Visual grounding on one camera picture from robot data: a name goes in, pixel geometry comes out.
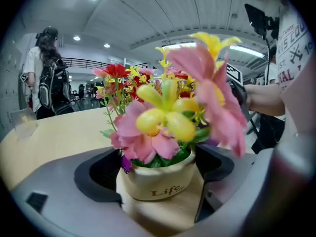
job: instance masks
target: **sign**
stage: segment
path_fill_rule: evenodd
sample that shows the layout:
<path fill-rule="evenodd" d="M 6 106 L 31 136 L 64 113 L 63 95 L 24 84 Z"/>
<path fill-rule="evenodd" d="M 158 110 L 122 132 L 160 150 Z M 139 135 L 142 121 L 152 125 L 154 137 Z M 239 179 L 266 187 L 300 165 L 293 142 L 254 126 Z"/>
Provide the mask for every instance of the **sign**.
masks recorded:
<path fill-rule="evenodd" d="M 242 72 L 233 66 L 227 64 L 227 75 L 229 78 L 234 80 L 236 83 L 238 83 L 240 86 L 243 86 L 243 80 L 242 80 Z"/>

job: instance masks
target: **railing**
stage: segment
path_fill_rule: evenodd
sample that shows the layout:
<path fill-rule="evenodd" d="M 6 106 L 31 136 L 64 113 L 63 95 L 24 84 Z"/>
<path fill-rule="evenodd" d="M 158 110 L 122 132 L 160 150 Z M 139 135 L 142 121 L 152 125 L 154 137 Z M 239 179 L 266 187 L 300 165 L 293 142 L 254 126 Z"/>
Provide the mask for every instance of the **railing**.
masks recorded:
<path fill-rule="evenodd" d="M 68 67 L 84 68 L 84 69 L 102 69 L 107 67 L 108 63 L 76 59 L 76 58 L 65 58 L 62 60 L 67 64 Z"/>
<path fill-rule="evenodd" d="M 148 68 L 148 63 L 142 63 L 142 64 L 137 64 L 135 65 L 135 67 L 139 67 L 139 68 Z"/>

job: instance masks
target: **wooden tabletop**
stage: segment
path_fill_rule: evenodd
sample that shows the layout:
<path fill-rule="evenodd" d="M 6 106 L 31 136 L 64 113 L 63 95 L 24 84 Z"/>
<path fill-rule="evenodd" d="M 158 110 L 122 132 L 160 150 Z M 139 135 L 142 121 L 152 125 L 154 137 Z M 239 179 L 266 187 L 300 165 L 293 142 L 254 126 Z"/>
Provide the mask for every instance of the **wooden tabletop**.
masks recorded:
<path fill-rule="evenodd" d="M 0 143 L 0 175 L 11 190 L 41 165 L 111 145 L 101 130 L 109 129 L 105 108 L 38 120 L 32 136 L 18 140 L 12 130 Z M 196 169 L 190 185 L 181 193 L 158 201 L 137 201 L 124 190 L 120 175 L 117 192 L 123 210 L 155 236 L 171 236 L 194 224 L 203 179 Z"/>

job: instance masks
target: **black slot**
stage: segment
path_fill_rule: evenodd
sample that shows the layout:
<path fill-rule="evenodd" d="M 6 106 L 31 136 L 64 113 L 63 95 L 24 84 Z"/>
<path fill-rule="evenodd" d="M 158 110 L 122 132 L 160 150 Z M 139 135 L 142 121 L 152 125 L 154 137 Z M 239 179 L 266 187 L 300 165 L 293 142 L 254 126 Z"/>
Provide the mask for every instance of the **black slot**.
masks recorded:
<path fill-rule="evenodd" d="M 28 203 L 35 211 L 41 213 L 47 198 L 48 195 L 32 192 L 26 199 L 26 203 Z"/>

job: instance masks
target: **backpack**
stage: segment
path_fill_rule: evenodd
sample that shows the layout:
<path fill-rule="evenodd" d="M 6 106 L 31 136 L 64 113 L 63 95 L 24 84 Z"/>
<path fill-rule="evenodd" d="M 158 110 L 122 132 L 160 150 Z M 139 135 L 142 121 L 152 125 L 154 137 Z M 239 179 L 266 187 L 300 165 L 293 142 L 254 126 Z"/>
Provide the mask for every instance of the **backpack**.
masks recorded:
<path fill-rule="evenodd" d="M 55 115 L 60 114 L 67 108 L 71 108 L 69 96 L 69 73 L 62 59 L 50 60 L 43 64 L 43 71 L 39 79 L 40 104 L 51 109 Z"/>

